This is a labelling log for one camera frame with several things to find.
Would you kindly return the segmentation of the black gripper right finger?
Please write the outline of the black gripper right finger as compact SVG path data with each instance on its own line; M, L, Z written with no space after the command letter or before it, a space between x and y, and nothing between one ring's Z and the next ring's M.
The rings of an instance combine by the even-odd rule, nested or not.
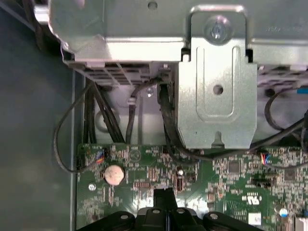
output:
M258 231L259 228L220 212L208 212L200 219L185 207L179 207L172 189L164 190L166 209L176 231Z

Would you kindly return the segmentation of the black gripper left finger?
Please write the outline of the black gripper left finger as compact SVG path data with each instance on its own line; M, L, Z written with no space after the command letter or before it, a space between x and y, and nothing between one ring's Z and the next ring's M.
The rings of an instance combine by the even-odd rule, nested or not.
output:
M145 207L133 215L118 211L88 224L80 231L164 231L167 209L170 205L170 189L154 190L154 206Z

